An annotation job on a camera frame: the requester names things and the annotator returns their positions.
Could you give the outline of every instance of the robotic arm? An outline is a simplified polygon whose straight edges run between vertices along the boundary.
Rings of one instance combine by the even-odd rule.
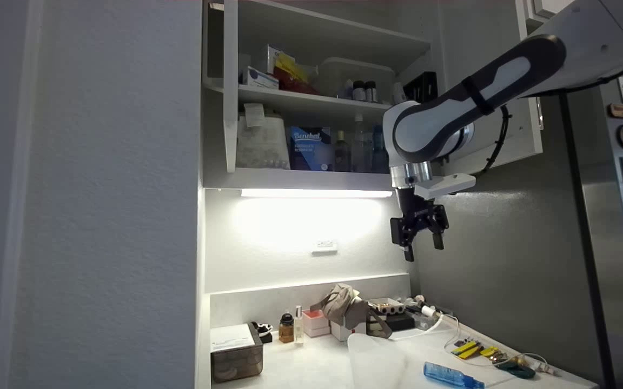
[[[537,94],[576,89],[623,72],[623,0],[576,0],[533,36],[492,60],[429,103],[403,102],[383,117],[392,185],[401,218],[392,218],[394,244],[407,246],[431,230],[443,249],[449,218],[436,201],[476,185],[473,175],[437,177],[431,163],[458,149],[473,122],[498,107]]]

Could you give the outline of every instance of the white cabinet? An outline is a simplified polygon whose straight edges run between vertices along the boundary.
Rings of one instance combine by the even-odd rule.
[[[228,166],[228,139],[248,102],[278,110],[288,125],[313,124],[334,131],[382,125],[392,84],[437,72],[439,89],[457,84],[525,34],[523,3],[476,0],[225,0],[207,9],[204,90],[205,185],[210,188],[390,188],[383,174],[270,170]],[[266,45],[292,54],[317,74],[318,96],[241,84],[247,64],[265,67]],[[347,78],[372,74],[378,103],[335,98]],[[513,102],[513,130],[499,163],[542,152],[533,102]],[[494,115],[476,124],[476,139],[453,155],[449,170],[476,170],[498,136]]]

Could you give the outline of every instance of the under-cabinet light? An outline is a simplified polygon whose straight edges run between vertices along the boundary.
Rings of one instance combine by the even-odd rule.
[[[242,188],[242,197],[258,199],[387,199],[392,191],[283,191],[283,188]]]

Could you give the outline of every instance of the wire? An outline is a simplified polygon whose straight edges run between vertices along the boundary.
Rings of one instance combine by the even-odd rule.
[[[473,174],[473,177],[483,177],[492,164],[498,160],[502,147],[504,147],[504,141],[506,141],[506,134],[509,134],[509,122],[510,122],[510,113],[506,107],[499,107],[499,113],[502,113],[502,128],[499,128],[499,139],[495,141],[495,147],[492,152],[492,155],[488,157],[488,164],[483,166],[483,170]]]
[[[623,69],[608,75],[608,78],[599,78],[598,82],[590,82],[590,84],[582,84],[582,87],[572,87],[572,89],[552,89],[552,90],[545,90],[545,94],[539,94],[539,96],[529,96],[529,98],[544,98],[544,96],[559,96],[559,94],[576,94],[576,90],[587,90],[587,89],[595,89],[599,84],[608,84],[611,80],[623,75]]]

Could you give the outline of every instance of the refrigerator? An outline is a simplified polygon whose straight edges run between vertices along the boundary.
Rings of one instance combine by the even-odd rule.
[[[518,350],[623,388],[623,78],[542,109],[545,152],[443,199],[445,251],[416,239],[414,285]]]

